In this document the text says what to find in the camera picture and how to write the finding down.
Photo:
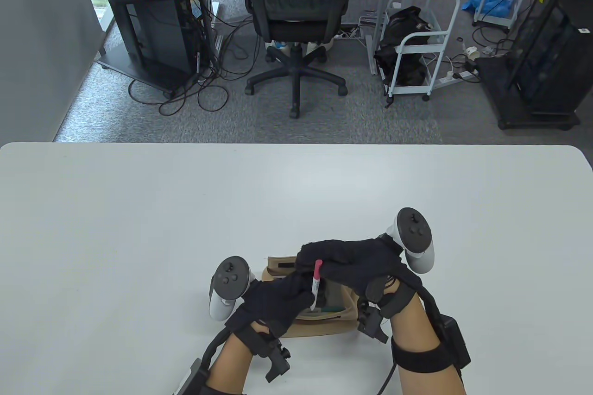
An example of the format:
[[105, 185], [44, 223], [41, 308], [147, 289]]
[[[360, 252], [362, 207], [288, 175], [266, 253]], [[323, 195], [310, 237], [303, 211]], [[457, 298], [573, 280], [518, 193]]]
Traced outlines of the person's left hand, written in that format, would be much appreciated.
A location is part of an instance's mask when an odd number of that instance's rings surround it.
[[243, 303], [225, 323], [236, 333], [256, 322], [281, 338], [303, 310], [314, 302], [313, 273], [298, 271], [274, 281], [257, 282], [243, 296]]

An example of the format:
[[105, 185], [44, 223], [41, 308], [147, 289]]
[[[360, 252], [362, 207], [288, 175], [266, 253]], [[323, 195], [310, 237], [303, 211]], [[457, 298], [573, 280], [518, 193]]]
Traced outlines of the person's right hand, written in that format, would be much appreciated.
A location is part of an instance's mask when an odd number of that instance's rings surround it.
[[383, 318], [392, 318], [423, 287], [394, 245], [383, 238], [314, 241], [301, 247], [295, 268], [299, 272], [313, 271], [316, 261], [321, 260], [322, 278], [349, 287], [356, 295], [377, 304]]

